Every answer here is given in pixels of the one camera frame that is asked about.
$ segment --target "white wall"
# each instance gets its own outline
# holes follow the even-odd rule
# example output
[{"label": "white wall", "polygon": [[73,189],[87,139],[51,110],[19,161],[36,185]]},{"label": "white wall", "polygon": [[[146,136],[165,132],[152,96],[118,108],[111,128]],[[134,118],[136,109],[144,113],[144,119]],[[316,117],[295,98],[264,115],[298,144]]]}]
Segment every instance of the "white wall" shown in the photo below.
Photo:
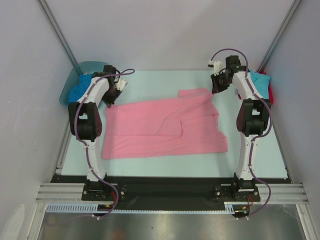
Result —
[{"label": "white wall", "polygon": [[266,71],[284,153],[320,223],[320,1],[302,3]]},{"label": "white wall", "polygon": [[293,0],[47,2],[79,62],[207,70],[208,60],[222,48],[243,51],[257,69]]},{"label": "white wall", "polygon": [[1,233],[19,204],[27,222],[51,174],[68,116],[59,96],[72,66],[35,0],[2,0],[0,33]]}]

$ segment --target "pink shirt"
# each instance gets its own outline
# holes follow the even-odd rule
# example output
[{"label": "pink shirt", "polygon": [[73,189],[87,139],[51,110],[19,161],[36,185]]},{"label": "pink shirt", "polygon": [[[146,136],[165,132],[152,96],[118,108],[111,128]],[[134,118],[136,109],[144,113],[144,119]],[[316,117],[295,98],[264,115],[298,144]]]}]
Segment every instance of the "pink shirt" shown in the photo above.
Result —
[{"label": "pink shirt", "polygon": [[102,158],[227,152],[212,96],[206,88],[179,90],[176,98],[107,108]]}]

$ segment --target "metal pole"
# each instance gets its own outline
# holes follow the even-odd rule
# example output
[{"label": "metal pole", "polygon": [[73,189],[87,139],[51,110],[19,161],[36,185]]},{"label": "metal pole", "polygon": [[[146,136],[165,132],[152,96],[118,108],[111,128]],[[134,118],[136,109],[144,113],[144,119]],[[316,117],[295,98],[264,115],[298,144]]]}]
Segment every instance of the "metal pole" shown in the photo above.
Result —
[{"label": "metal pole", "polygon": [[260,67],[258,69],[258,72],[264,72],[266,65],[270,59],[270,57],[272,56],[273,52],[275,51],[275,48],[277,47],[278,43],[280,42],[281,38],[283,37],[286,29],[288,28],[289,24],[292,22],[292,19],[295,15],[295,13],[297,12],[298,8],[300,7],[301,3],[303,2],[303,0],[294,0],[289,11],[287,12],[278,32],[276,33],[274,39],[272,40],[272,43],[268,49],[268,51],[266,52],[262,63],[260,64]]},{"label": "metal pole", "polygon": [[71,48],[64,36],[64,34],[62,33],[52,11],[50,10],[48,3],[46,2],[46,0],[37,0],[37,2],[39,3],[41,9],[43,10],[44,15],[46,16],[46,18],[48,19],[52,30],[54,31],[55,35],[57,36],[59,42],[61,43],[67,57],[69,58],[71,64],[76,67],[76,71],[78,72],[78,74],[81,74],[82,71],[78,66],[78,62],[73,54],[73,52],[71,51]]}]

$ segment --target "blue bin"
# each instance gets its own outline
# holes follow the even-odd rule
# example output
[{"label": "blue bin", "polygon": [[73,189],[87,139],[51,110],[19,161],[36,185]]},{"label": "blue bin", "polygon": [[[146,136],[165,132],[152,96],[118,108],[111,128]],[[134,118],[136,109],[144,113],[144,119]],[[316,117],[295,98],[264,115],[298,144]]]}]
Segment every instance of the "blue bin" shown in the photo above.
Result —
[{"label": "blue bin", "polygon": [[106,62],[102,61],[83,61],[78,63],[72,71],[70,72],[68,79],[65,82],[62,93],[60,95],[60,103],[67,106],[68,96],[70,90],[77,84],[79,84],[79,74],[88,73],[93,74],[94,72],[102,72],[104,66],[108,65]]}]

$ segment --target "cloth fold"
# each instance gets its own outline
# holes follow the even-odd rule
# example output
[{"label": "cloth fold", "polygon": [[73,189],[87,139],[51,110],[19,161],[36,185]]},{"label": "cloth fold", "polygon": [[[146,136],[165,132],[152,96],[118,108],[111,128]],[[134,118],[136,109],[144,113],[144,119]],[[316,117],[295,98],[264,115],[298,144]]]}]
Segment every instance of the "cloth fold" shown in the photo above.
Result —
[{"label": "cloth fold", "polygon": [[178,97],[107,108],[104,159],[228,151],[218,111],[206,88],[179,90]]}]

